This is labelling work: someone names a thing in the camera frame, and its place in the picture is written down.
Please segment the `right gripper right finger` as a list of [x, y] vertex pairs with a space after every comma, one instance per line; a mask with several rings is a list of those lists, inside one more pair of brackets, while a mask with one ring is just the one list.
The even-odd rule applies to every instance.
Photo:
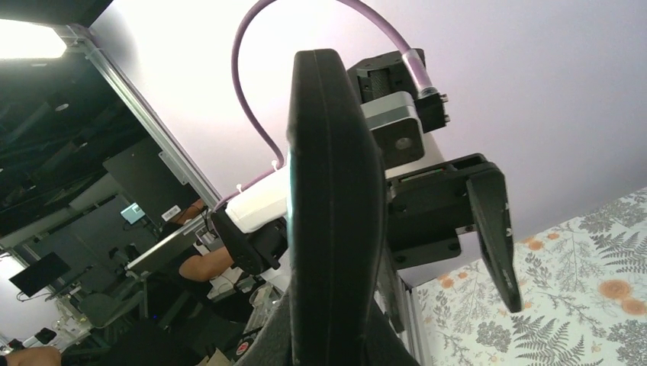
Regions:
[[372, 301], [365, 338], [365, 365], [419, 366], [408, 352], [375, 300]]

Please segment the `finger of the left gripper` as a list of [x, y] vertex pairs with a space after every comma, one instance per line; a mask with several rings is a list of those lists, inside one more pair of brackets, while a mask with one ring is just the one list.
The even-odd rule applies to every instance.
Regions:
[[470, 175], [466, 181], [481, 257], [502, 301], [519, 313], [523, 301], [513, 266], [514, 241], [504, 174], [494, 168]]

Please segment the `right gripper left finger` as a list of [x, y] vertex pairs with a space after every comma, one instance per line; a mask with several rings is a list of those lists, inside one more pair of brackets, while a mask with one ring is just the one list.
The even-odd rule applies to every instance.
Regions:
[[293, 365], [291, 291], [281, 297], [269, 320], [236, 366]]

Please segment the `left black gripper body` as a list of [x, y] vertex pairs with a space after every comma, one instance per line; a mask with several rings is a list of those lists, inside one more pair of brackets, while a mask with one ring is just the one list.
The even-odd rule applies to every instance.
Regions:
[[361, 104], [395, 93], [408, 92], [422, 123], [425, 155], [422, 159], [386, 169], [389, 204], [387, 243], [398, 269], [456, 258], [459, 235], [476, 230], [466, 181], [470, 175], [493, 168], [481, 154], [446, 161], [432, 132], [444, 128], [446, 96], [438, 91], [420, 97], [398, 52], [358, 61], [347, 70]]

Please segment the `teal phone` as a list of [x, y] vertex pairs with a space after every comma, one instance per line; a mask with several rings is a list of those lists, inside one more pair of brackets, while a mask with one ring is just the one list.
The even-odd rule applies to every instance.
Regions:
[[295, 55], [288, 241], [295, 365], [361, 365], [383, 246], [385, 174], [340, 55]]

